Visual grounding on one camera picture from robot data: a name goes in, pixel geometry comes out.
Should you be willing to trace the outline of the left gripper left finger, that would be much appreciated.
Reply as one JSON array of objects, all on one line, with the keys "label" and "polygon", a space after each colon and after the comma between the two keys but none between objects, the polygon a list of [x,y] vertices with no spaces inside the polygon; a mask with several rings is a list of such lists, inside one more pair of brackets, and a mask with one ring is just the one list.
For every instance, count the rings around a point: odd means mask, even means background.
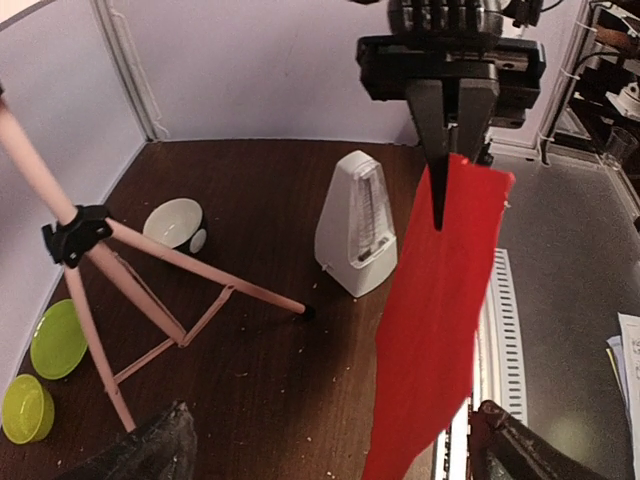
[{"label": "left gripper left finger", "polygon": [[61,479],[192,479],[196,431],[187,404],[174,402]]}]

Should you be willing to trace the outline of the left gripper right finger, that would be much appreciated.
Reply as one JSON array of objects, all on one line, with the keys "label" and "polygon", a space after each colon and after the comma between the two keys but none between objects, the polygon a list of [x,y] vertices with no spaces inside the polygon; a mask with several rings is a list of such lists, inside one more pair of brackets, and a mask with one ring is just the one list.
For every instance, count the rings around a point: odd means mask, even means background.
[{"label": "left gripper right finger", "polygon": [[470,416],[469,466],[473,479],[490,478],[490,457],[513,479],[604,479],[566,456],[492,400]]}]

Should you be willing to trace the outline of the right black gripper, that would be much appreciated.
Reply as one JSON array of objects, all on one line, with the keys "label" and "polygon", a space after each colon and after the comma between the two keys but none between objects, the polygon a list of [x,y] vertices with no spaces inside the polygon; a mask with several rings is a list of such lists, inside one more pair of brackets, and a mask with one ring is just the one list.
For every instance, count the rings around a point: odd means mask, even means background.
[{"label": "right black gripper", "polygon": [[[418,49],[391,35],[367,36],[358,40],[356,61],[372,100],[406,97],[429,170],[437,231],[443,227],[449,166],[442,82],[445,106],[453,109],[458,99],[457,152],[475,161],[489,123],[499,128],[523,126],[546,70],[542,44],[512,38],[502,38],[494,49],[480,54]],[[459,80],[458,95],[454,90]]]}]

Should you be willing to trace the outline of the red paper sheet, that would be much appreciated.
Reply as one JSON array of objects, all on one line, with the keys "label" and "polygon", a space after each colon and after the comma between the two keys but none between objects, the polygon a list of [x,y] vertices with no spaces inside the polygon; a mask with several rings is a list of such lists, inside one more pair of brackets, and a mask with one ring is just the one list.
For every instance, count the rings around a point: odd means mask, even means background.
[{"label": "red paper sheet", "polygon": [[376,333],[376,392],[365,479],[401,479],[470,395],[474,337],[515,178],[449,158],[443,226],[431,178],[414,199]]}]

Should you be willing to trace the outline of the pink music stand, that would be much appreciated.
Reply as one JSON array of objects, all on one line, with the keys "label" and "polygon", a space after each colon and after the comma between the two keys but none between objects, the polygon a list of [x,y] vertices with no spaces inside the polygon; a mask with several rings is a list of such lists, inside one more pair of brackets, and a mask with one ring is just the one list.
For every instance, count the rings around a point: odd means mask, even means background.
[{"label": "pink music stand", "polygon": [[[103,205],[73,204],[6,104],[1,106],[1,146],[56,219],[55,224],[42,228],[45,246],[52,260],[63,268],[66,286],[91,357],[104,389],[127,431],[135,430],[136,423],[122,397],[120,383],[171,346],[188,347],[234,292],[275,305],[305,319],[314,317],[315,311],[310,305],[279,295],[151,240],[116,221]],[[106,243],[109,238],[219,284],[222,290],[196,324],[191,329],[185,329],[137,272],[109,248]],[[91,314],[79,269],[83,258],[88,258],[167,337],[164,342],[119,373],[113,372],[109,364]]]}]

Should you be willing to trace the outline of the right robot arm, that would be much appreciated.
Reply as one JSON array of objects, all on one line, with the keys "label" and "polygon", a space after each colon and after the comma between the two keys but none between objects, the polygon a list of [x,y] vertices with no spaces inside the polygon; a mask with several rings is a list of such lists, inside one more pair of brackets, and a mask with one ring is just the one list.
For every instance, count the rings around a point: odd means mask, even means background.
[{"label": "right robot arm", "polygon": [[450,154],[484,163],[488,129],[521,128],[541,93],[543,46],[507,38],[503,26],[535,26],[542,9],[540,1],[390,1],[389,34],[357,41],[369,97],[408,105],[436,229],[444,220]]}]

